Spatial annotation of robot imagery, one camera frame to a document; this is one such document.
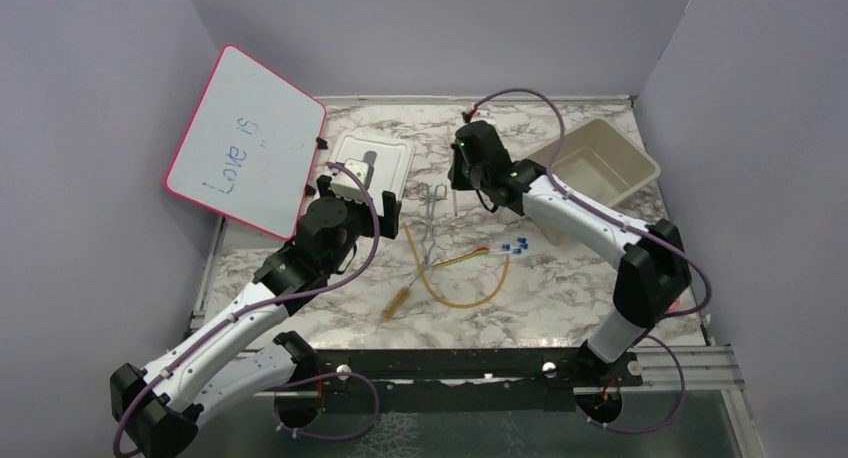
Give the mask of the yellow rubber tubing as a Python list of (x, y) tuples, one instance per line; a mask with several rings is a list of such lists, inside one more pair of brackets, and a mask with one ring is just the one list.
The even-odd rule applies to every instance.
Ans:
[[(413, 260), (415, 274), (427, 265), (423, 261), (423, 251), (406, 223), (402, 224), (401, 230)], [(458, 257), (474, 249), (447, 257), (431, 256), (430, 264)], [(467, 310), (481, 307), (502, 293), (512, 271), (514, 258), (514, 255), (494, 255), (489, 252), (485, 256), (426, 272), (414, 285), (419, 286), (435, 303), (446, 308)]]

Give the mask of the metal crucible tongs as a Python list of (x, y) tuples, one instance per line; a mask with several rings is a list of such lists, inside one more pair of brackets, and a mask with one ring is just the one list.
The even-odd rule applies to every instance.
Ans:
[(433, 249), (436, 246), (435, 238), (435, 214), (439, 201), (447, 198), (447, 186), (444, 184), (429, 185), (420, 183), (418, 185), (419, 198), (424, 206), (424, 228), (420, 245), (423, 251), (423, 261), (430, 264)]

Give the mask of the test tube brush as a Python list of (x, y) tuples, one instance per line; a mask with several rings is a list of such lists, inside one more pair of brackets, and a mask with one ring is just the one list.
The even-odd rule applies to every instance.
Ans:
[(438, 268), (437, 264), (427, 264), (421, 270), (416, 271), (410, 281), (406, 285), (401, 287), (395, 293), (389, 303), (383, 308), (380, 314), (381, 320), (391, 320), (398, 312), (400, 307), (408, 300), (411, 294), (412, 286), (421, 278), (422, 275), (424, 275), (426, 272), (431, 272), (433, 269), (436, 268)]

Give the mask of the beige plastic bin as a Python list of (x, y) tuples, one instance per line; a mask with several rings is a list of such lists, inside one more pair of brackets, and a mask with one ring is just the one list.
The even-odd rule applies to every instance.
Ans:
[(570, 128), (561, 149), (551, 140), (526, 158), (552, 166), (553, 174), (585, 197), (613, 208), (652, 184), (661, 168), (642, 145), (606, 118)]

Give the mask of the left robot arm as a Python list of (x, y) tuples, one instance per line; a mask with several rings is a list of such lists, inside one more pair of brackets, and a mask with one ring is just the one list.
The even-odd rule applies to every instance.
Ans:
[(136, 446), (132, 456), (176, 457), (211, 418), (247, 397), (280, 386), (302, 388), (324, 380), (316, 351), (297, 333), (279, 334), (253, 357), (238, 354), (272, 327), (292, 317), (313, 298), (342, 287), (374, 259), (371, 250), (349, 276), (331, 283), (357, 241), (393, 239), (401, 203), (392, 191), (377, 208), (360, 181), (342, 193), (343, 173), (318, 180), (319, 196), (296, 223), (294, 235), (269, 255), (233, 301), (194, 334), (142, 367), (126, 363), (110, 377), (113, 417), (121, 441)]

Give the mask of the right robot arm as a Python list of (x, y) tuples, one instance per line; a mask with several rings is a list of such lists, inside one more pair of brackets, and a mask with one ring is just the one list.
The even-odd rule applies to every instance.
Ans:
[(495, 208), (556, 225), (616, 270), (613, 308), (580, 345), (576, 361), (585, 382), (604, 383), (616, 373), (621, 356), (654, 328), (691, 284), (678, 228), (666, 219), (649, 224), (619, 215), (549, 177), (541, 164), (512, 160), (495, 127), (485, 121), (460, 127), (451, 149), (452, 189), (474, 191)]

